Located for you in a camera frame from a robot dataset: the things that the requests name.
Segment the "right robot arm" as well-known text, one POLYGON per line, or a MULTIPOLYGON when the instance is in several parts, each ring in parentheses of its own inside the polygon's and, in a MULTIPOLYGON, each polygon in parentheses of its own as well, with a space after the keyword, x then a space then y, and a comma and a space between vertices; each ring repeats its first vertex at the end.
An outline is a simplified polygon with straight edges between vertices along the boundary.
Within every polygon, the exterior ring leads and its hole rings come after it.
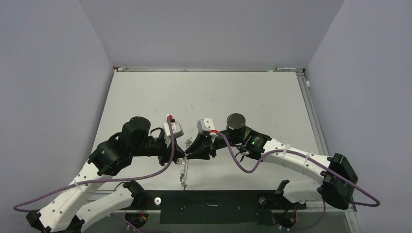
POLYGON ((236 147, 242 156, 257 160, 258 164, 277 164, 311 178, 310 182, 282 181, 274 195, 279 207, 322 200, 334 208, 348 209, 358 176, 344 155, 318 155, 293 148, 246 126, 240 113, 227 117, 223 131, 216 130, 210 118, 199 120, 197 128, 196 139, 186 149, 188 159, 209 160, 217 155, 217 150, 228 148, 237 166, 241 166, 232 150, 236 147))

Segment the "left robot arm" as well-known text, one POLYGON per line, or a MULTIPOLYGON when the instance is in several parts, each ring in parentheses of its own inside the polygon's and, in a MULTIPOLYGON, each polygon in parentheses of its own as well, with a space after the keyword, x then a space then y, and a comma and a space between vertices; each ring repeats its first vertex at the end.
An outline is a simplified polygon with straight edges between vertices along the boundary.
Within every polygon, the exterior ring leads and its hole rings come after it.
POLYGON ((150 121, 135 116, 122 130, 100 143, 71 183, 55 190, 55 199, 26 218, 42 233, 81 233, 94 222, 122 208, 138 209, 145 202, 140 177, 118 178, 134 157, 156 156, 165 171, 184 152, 177 138, 184 133, 178 121, 167 115, 158 137, 151 135, 150 121))

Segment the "large grey keyring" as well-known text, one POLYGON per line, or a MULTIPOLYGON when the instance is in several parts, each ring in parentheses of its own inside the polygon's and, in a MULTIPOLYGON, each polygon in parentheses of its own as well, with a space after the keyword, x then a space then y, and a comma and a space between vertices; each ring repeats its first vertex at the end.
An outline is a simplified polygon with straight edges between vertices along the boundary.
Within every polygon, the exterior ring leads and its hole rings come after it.
MULTIPOLYGON (((188 149, 192 145, 192 137, 187 139, 184 144, 186 146, 185 149, 188 149)), ((185 154, 184 158, 180 158, 177 160, 178 165, 182 165, 183 168, 179 172, 179 182, 183 188, 183 191, 185 192, 188 184, 187 184, 187 177, 188 177, 188 169, 189 169, 189 160, 187 159, 187 155, 185 154)))

